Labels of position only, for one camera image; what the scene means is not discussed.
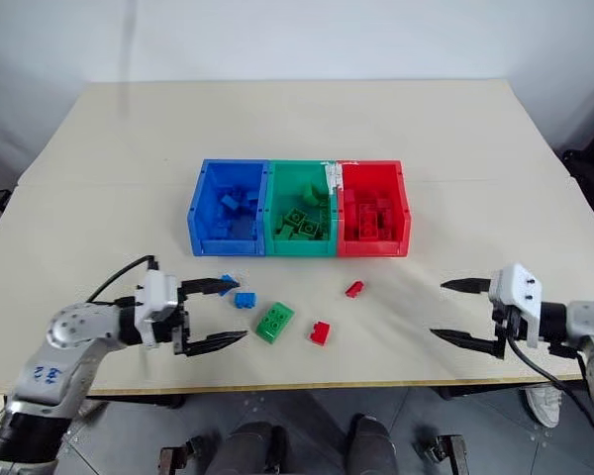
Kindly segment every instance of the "green bricks in bin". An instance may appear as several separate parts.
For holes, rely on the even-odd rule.
[[[292,310],[277,302],[266,312],[266,315],[257,325],[255,332],[269,343],[273,343],[281,331],[284,330],[293,314]]]
[[[325,161],[271,161],[264,207],[266,255],[335,256],[337,190]]]

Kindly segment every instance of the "shoe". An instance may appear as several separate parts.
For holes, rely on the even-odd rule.
[[[558,426],[562,392],[551,385],[526,388],[526,400],[537,420],[547,428]]]

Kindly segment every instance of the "gray pants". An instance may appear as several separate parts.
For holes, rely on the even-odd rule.
[[[263,473],[271,446],[272,426],[250,423],[238,427],[220,446],[206,475]],[[356,422],[346,455],[347,475],[397,475],[396,449],[387,429],[373,418]]]

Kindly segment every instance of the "blue lego brick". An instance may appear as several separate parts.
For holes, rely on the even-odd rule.
[[[194,255],[264,255],[268,166],[268,160],[203,162],[187,214]]]
[[[255,306],[255,294],[252,292],[238,292],[234,303],[239,309],[252,309]]]
[[[223,276],[222,276],[220,279],[221,279],[221,280],[226,280],[226,281],[228,281],[228,282],[236,282],[236,283],[238,283],[238,281],[237,281],[237,280],[235,280],[235,279],[234,279],[234,278],[233,278],[231,275],[229,275],[229,274],[224,274],[224,275],[223,275]],[[229,290],[223,290],[222,292],[219,292],[219,294],[220,294],[220,296],[222,297],[222,296],[224,296],[225,294],[227,294],[227,292],[229,292],[230,290],[231,290],[231,289],[229,289]]]
[[[222,200],[220,200],[220,202],[232,211],[235,211],[237,208],[240,207],[240,203],[238,203],[236,200],[234,200],[231,197],[231,195],[223,196]]]

